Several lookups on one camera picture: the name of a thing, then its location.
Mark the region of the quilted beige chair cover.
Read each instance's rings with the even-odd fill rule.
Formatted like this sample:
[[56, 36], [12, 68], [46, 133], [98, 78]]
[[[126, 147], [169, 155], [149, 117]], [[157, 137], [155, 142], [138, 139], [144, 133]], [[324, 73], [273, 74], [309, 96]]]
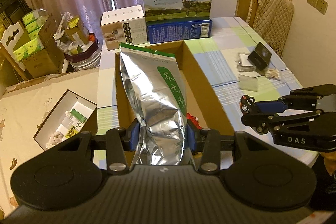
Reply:
[[282, 57], [293, 15], [290, 0], [251, 0], [246, 22]]

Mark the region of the blue flat box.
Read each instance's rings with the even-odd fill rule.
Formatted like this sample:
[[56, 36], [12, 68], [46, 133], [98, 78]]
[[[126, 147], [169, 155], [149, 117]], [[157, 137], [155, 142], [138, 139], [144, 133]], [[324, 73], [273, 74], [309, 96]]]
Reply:
[[210, 19], [151, 24], [147, 26], [147, 37], [150, 44], [209, 38], [212, 25]]

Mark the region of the red toy car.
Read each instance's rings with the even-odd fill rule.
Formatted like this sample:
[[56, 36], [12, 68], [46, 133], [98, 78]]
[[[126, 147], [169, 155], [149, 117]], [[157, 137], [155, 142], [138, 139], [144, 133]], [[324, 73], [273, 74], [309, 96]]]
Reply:
[[195, 128], [201, 130], [202, 127], [199, 125], [198, 118], [191, 115], [190, 113], [187, 113], [187, 120], [191, 122]]

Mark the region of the silver green tea bag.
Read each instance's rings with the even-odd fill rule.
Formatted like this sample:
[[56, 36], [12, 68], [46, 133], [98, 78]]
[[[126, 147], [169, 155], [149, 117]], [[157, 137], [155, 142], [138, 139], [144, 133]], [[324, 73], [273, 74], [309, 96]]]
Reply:
[[186, 88], [175, 55], [122, 43], [120, 69], [127, 98], [139, 122], [132, 163], [191, 164]]

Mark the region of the black small product box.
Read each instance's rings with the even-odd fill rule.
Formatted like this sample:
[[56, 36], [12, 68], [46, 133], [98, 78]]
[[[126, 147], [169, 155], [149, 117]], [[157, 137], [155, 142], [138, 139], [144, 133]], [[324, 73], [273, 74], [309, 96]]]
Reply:
[[254, 50], [248, 55], [248, 60], [260, 71], [266, 69], [270, 63], [272, 53], [259, 42]]

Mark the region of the cotton swab pack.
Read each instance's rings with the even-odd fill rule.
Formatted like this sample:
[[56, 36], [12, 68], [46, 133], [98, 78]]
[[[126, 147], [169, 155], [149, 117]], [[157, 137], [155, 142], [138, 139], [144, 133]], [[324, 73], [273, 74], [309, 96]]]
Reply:
[[279, 70], [276, 69], [276, 68], [267, 68], [267, 69], [264, 71], [264, 75], [265, 75], [265, 77], [268, 78], [268, 79], [273, 79], [273, 80], [278, 80], [278, 81], [281, 80], [280, 72], [279, 72]]

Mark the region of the clear plastic cup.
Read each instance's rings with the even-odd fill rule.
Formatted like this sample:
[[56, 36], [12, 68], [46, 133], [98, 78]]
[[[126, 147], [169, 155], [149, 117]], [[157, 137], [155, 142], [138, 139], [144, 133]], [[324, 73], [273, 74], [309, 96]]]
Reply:
[[238, 87], [241, 90], [257, 92], [259, 88], [258, 79], [245, 75], [238, 75]]

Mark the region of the clear plastic packet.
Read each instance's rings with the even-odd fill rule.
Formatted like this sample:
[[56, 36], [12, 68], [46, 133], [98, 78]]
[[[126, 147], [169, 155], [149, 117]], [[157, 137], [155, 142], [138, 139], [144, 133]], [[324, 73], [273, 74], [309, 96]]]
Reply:
[[248, 59], [247, 53], [238, 53], [237, 69], [239, 72], [256, 71], [256, 67]]

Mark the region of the white beige product box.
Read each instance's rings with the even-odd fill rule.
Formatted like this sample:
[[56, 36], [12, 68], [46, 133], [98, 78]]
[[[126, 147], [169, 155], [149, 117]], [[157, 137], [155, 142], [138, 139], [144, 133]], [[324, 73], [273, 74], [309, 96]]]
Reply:
[[104, 12], [100, 26], [108, 51], [116, 50], [120, 43], [147, 43], [145, 14], [141, 5]]

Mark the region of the cardboard box of tissues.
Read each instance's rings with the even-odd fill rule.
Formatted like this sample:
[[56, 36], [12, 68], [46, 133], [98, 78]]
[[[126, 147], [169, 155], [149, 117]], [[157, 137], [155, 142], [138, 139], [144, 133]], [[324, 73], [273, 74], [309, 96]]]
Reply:
[[64, 55], [56, 46], [56, 21], [45, 9], [26, 14], [1, 34], [1, 54], [24, 80], [60, 73]]

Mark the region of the checked tablecloth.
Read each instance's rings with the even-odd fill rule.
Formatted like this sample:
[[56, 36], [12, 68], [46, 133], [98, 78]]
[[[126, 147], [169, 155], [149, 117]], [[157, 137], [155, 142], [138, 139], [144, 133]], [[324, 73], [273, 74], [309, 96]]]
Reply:
[[[239, 17], [214, 18], [211, 37], [187, 40], [186, 44], [203, 73], [212, 85], [235, 130], [243, 130], [254, 136], [257, 133], [241, 123], [239, 101], [246, 92], [239, 89], [238, 55], [250, 53], [263, 39]], [[119, 126], [116, 86], [114, 77], [117, 50], [102, 47], [97, 91], [97, 126], [99, 135]], [[257, 72], [245, 73], [258, 79], [258, 90], [250, 95], [258, 101], [276, 100], [302, 87], [294, 74], [276, 53], [270, 65], [280, 72], [280, 80], [269, 80]]]

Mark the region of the open white gift box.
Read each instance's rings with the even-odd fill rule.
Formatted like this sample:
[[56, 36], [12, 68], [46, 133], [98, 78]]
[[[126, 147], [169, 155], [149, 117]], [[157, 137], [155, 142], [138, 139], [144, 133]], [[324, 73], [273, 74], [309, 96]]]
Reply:
[[34, 140], [46, 151], [82, 131], [97, 133], [97, 105], [68, 89], [41, 123]]

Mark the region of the brown cardboard box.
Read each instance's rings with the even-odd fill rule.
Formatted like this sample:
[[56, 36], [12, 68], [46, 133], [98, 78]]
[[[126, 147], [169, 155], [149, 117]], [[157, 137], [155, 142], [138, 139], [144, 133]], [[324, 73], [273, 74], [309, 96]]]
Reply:
[[[187, 44], [180, 40], [153, 44], [148, 48], [175, 54], [186, 87], [187, 112], [197, 117], [202, 127], [218, 130], [222, 135], [234, 135], [235, 130], [227, 113]], [[127, 128], [135, 119], [135, 115], [122, 83], [119, 53], [115, 54], [114, 78], [119, 126]]]

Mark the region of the round tin with clutter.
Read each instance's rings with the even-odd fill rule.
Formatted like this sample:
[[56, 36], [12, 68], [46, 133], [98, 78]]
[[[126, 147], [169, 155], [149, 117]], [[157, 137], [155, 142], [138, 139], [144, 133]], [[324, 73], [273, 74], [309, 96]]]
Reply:
[[78, 15], [64, 12], [54, 40], [75, 71], [96, 68], [100, 65], [101, 46], [96, 35], [89, 32]]

